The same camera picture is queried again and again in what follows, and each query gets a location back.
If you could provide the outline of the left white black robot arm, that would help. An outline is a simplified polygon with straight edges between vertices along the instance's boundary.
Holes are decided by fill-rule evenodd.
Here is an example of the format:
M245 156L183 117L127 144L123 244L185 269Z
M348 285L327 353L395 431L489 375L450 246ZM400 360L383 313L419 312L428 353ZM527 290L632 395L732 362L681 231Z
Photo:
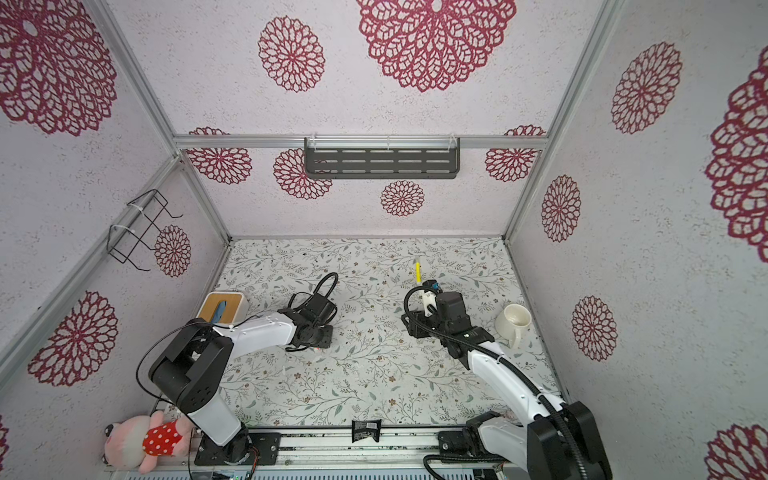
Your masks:
M252 316L235 326L188 321L149 368L149 380L218 447L243 442L244 423L219 393L229 362L272 347L326 349L337 306L311 295L296 307Z

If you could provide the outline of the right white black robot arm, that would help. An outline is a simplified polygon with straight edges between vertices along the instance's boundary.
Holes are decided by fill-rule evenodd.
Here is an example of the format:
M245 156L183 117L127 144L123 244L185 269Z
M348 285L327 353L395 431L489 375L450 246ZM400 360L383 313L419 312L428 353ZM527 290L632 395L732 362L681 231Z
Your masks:
M494 337L472 324L463 297L416 286L401 317L414 338L433 337L468 371L490 385L513 416L488 412L463 430L465 450L427 455L423 463L507 463L511 479L610 479L607 452L592 412L545 392L512 362Z

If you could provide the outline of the white ceramic mug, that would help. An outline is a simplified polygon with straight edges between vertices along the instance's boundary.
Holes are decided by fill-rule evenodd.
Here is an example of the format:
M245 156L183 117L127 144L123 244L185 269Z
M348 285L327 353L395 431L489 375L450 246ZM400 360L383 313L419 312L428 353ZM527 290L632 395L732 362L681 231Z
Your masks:
M516 349L527 335L532 321L532 314L525 306L510 303L495 318L496 338L506 340L511 348Z

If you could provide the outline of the wooden lid tissue box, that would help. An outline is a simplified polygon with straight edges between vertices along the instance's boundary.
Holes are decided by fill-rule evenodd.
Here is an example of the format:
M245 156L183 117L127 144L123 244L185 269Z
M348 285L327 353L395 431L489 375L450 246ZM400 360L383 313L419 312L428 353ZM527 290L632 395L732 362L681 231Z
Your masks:
M225 327L239 324L246 318L249 302L241 292L213 291L206 295L196 317Z

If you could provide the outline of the pink plush toy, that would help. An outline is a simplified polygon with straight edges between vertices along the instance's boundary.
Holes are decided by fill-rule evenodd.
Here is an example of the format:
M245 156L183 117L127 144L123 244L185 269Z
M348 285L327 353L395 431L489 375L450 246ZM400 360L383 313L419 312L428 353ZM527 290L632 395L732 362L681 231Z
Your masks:
M156 468L160 457L188 454L194 428L184 415L166 422L159 410L109 424L105 428L103 461L117 469L137 469L147 474Z

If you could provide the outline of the small black clip bracket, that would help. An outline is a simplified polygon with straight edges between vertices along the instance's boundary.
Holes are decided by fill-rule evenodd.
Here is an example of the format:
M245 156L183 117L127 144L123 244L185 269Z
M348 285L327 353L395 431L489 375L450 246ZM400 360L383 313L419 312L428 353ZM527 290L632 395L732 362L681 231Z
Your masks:
M382 420L353 420L351 425L352 442L371 439L378 443L381 437Z

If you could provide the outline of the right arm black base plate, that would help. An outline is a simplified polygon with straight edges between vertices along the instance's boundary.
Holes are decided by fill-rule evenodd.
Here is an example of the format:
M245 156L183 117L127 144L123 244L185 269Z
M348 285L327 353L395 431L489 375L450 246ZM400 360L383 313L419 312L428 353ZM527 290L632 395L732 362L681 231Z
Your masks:
M487 451L475 430L442 430L437 433L438 457L449 462L503 462L505 458Z

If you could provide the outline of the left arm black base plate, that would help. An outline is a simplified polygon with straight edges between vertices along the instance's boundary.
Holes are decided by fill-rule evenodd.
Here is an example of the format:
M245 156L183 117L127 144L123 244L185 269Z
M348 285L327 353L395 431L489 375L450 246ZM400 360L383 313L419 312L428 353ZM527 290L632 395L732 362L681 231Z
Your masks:
M226 446L217 445L204 434L193 461L195 466L275 465L280 449L280 433L238 435Z

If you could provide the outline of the dark grey wall shelf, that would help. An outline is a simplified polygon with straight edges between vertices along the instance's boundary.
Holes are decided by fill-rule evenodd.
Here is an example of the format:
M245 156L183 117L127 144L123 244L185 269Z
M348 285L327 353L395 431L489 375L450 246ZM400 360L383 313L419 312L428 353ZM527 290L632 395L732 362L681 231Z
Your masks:
M313 180L451 180L460 171L461 142L306 138L304 170Z

